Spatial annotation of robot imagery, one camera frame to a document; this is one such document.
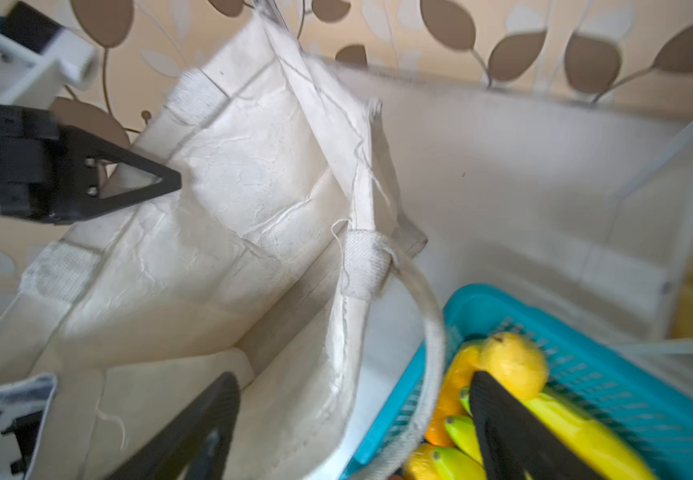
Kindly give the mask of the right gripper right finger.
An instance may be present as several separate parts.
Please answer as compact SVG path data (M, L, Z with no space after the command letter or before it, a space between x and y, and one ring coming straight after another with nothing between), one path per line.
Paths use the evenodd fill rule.
M475 372L469 408L488 479L599 479L485 371Z

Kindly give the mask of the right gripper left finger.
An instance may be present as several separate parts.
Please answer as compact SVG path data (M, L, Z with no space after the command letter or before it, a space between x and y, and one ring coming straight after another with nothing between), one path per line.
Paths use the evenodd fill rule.
M240 413L240 384L224 372L110 479L220 479Z

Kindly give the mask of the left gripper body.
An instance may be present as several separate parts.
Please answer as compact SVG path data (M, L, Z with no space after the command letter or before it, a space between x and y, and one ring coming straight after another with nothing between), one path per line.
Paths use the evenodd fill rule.
M60 144L49 109L0 105L0 216L46 222Z

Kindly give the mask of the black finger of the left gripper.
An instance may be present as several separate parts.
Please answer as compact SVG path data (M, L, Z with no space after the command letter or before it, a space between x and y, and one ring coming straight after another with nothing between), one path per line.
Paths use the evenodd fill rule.
M46 222L70 225L182 188L182 174L74 126L60 128Z

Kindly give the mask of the cream canvas tote bag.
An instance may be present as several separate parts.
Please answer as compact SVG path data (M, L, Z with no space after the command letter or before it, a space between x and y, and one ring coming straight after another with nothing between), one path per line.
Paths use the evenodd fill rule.
M72 226L0 316L0 479L110 479L224 372L220 479L304 479L352 416L371 304L392 280L431 347L418 406L360 479L420 444L444 376L382 107L264 9L176 83L130 151L182 188Z

